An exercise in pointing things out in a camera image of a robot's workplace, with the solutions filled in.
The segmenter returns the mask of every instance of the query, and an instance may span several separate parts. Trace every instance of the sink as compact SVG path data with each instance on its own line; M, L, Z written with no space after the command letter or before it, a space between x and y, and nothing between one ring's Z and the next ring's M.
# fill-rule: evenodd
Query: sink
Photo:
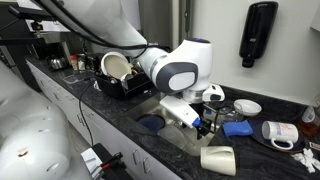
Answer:
M174 127L176 127L176 129L178 129L179 131L182 132L185 140L182 139L181 141L185 141L186 144L185 144L185 146L183 146L183 147L180 146L179 148L192 156L199 156L201 147L208 146L211 139L214 137L214 134L209 133L206 136L202 137L200 140L197 140L196 128L190 129L188 127L185 127L185 128L182 127L181 121L179 121L175 116L173 116L169 111L167 111L160 104L160 100L164 97L165 97L164 94L159 93L159 94L149 98L148 100L144 101L143 103L137 105L136 107L130 109L128 112L126 112L126 115L128 117L132 118L133 120L137 120L139 117L141 117L145 114L156 114L156 115L163 117L165 120L164 128L166 128L167 126L171 126L171 127L174 126Z

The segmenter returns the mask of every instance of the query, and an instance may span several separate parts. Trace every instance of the blue sponge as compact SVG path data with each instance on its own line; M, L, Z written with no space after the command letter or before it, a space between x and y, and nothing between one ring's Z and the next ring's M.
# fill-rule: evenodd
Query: blue sponge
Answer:
M226 122L222 125L224 134L229 136L248 136L253 130L247 120L242 122Z

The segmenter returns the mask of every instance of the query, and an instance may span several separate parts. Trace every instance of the white cabinet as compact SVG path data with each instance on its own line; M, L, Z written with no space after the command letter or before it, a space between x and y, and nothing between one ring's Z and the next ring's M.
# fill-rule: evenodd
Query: white cabinet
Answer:
M48 98L66 113L70 123L79 131L84 139L91 144L88 129L81 117L79 100L71 93L42 73L28 62L41 90ZM93 136L93 142L101 143L111 154L121 152L127 172L139 180L180 179L167 167L144 151L140 146L113 127L109 122L95 113L85 104L81 104L84 117Z
M320 31L320 4L319 4L319 7L318 7L316 14L314 15L311 27Z

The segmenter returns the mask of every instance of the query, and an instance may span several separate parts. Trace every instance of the white wall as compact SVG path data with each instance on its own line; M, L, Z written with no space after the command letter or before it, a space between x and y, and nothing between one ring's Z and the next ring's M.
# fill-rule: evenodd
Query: white wall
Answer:
M264 56L241 66L248 7L257 0L196 0L193 36L213 44L211 81L308 104L320 92L320 32L310 28L319 0L276 0L278 13Z

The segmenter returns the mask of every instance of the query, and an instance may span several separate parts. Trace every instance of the lid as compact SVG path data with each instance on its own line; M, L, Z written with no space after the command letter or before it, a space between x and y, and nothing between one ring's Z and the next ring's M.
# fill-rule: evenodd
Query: lid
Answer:
M77 56L76 55L71 55L69 58L70 58L70 60L77 60Z

